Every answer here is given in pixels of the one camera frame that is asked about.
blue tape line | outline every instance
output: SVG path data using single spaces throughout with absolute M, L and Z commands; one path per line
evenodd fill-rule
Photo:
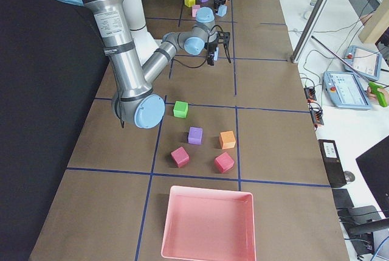
M 172 178 L 188 178 L 188 179 L 202 179 L 202 180 L 221 180 L 221 181 L 233 181 L 238 182 L 235 178 L 219 178 L 219 177 L 207 177 L 207 176 L 193 176 L 193 175 L 179 175 L 179 174 L 166 174 L 166 173 L 154 173 L 154 176 L 159 177 L 172 177 Z
M 308 184 L 308 183 L 293 183 L 293 182 L 282 182 L 282 181 L 265 181 L 255 179 L 235 179 L 235 178 L 218 178 L 208 176 L 192 176 L 192 175 L 176 175 L 167 173 L 148 173 L 148 172 L 136 172 L 136 171 L 122 171 L 122 170 L 110 170 L 110 169 L 91 169 L 91 168 L 80 168 L 80 167 L 68 167 L 66 170 L 76 170 L 85 172 L 102 172 L 102 173 L 121 173 L 121 174 L 133 174 L 133 175 L 145 175 L 145 176 L 161 176 L 161 177 L 172 177 L 172 178 L 189 178 L 189 179 L 204 179 L 204 180 L 220 180 L 220 181 L 233 181 L 233 182 L 244 182 L 244 183 L 260 183 L 260 184 L 276 184 L 276 185 L 289 185 L 289 186 L 307 186 L 307 187 L 331 187 L 326 184 Z
M 294 183 L 294 182 L 282 182 L 282 181 L 251 180 L 251 179 L 241 179 L 241 182 L 260 183 L 260 184 L 289 185 L 289 186 L 305 186 L 305 187 L 331 188 L 331 186 L 327 185 L 327 184 L 308 184 L 308 183 Z
M 67 167 L 66 170 L 86 171 L 86 172 L 119 173 L 119 174 L 133 174 L 133 175 L 145 175 L 145 176 L 149 176 L 150 175 L 150 173 L 148 173 L 148 172 L 111 170 L 111 169 L 92 169 L 92 168 L 81 168 L 81 167 Z
M 156 163 L 156 156 L 157 156 L 157 151 L 158 151 L 158 145 L 159 145 L 159 138 L 160 138 L 160 131 L 162 128 L 162 123 L 164 121 L 164 118 L 162 118 L 161 122 L 159 122 L 159 127 L 158 127 L 158 135 L 157 135 L 157 141 L 156 141 L 156 147 L 154 149 L 154 156 L 153 156 L 153 164 L 151 165 L 151 171 L 150 171 L 150 178 L 148 181 L 148 186 L 147 186 L 147 193 L 146 193 L 146 200 L 145 200 L 145 205 L 143 207 L 143 215 L 142 215 L 142 221 L 140 223 L 140 230 L 139 230 L 139 236 L 138 236 L 138 244 L 136 246 L 136 253 L 135 253 L 135 261 L 138 260 L 139 258 L 139 250 L 140 250 L 140 243 L 142 241 L 142 236 L 143 236 L 143 227 L 145 225 L 145 219 L 146 219 L 146 213 L 147 213 L 147 205 L 148 205 L 148 199 L 150 197 L 150 190 L 151 190 L 151 183 L 153 182 L 153 172 L 154 172 L 154 166 Z
M 238 161 L 238 190 L 242 191 L 241 185 L 241 161 L 240 161 L 240 150 L 239 150 L 239 124 L 238 124 L 238 108 L 235 106 L 235 128 L 236 128 L 236 156 Z
M 102 98 L 102 97 L 95 97 L 96 100 L 105 100 L 105 101 L 110 101 L 112 99 L 110 98 Z

yellow cube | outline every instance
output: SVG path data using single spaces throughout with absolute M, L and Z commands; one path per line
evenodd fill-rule
M 233 135 L 233 131 L 220 132 L 219 141 L 222 150 L 225 150 L 227 148 L 233 148 L 236 144 L 236 139 Z
M 187 7 L 193 7 L 196 4 L 196 0 L 184 0 L 184 4 Z

green cube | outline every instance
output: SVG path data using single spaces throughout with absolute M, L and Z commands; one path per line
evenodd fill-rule
M 173 114 L 178 118 L 186 118 L 188 114 L 188 103 L 176 101 L 174 104 Z

black monitor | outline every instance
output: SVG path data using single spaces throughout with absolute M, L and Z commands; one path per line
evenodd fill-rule
M 356 161 L 377 204 L 389 217 L 389 136 L 360 155 Z
M 381 211 L 389 216 L 389 136 L 360 155 L 357 164 Z M 358 255 L 374 253 L 389 235 L 389 218 L 381 219 L 374 206 L 338 211 Z M 378 252 L 389 260 L 389 241 Z

grid line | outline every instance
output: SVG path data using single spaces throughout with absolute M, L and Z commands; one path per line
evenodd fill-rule
M 153 164 L 151 165 L 151 171 L 150 171 L 150 178 L 148 181 L 147 186 L 147 193 L 146 193 L 146 200 L 145 205 L 143 208 L 143 214 L 142 214 L 142 221 L 140 223 L 140 229 L 139 229 L 139 236 L 138 236 L 138 243 L 136 246 L 136 253 L 135 253 L 135 261 L 139 258 L 139 250 L 140 250 L 140 243 L 142 242 L 142 234 L 143 234 L 143 227 L 145 225 L 145 219 L 146 219 L 146 213 L 147 213 L 147 205 L 148 205 L 148 199 L 150 197 L 150 191 L 151 191 L 151 183 L 153 182 L 153 173 L 154 173 L 154 166 L 156 164 L 156 157 L 157 157 L 157 151 L 159 146 L 159 139 L 160 139 L 160 131 L 162 129 L 162 124 L 164 122 L 164 118 L 162 118 L 161 122 L 159 122 L 159 128 L 158 128 L 158 135 L 157 135 L 157 141 L 156 141 L 156 147 L 154 149 L 154 156 L 153 156 Z
M 110 169 L 91 169 L 82 167 L 68 167 L 66 170 L 76 170 L 82 172 L 100 172 L 100 173 L 122 173 L 122 174 L 135 174 L 135 175 L 149 175 L 168 178 L 186 178 L 186 179 L 203 179 L 203 180 L 218 180 L 218 181 L 232 181 L 241 183 L 259 183 L 259 184 L 274 184 L 274 185 L 287 185 L 287 186 L 305 186 L 305 187 L 328 187 L 328 184 L 313 184 L 313 183 L 298 183 L 298 182 L 284 182 L 284 181 L 269 181 L 258 179 L 238 179 L 238 178 L 223 178 L 223 177 L 210 177 L 210 176 L 194 176 L 194 175 L 181 175 L 181 174 L 168 174 L 168 173 L 148 173 L 126 170 L 110 170 Z

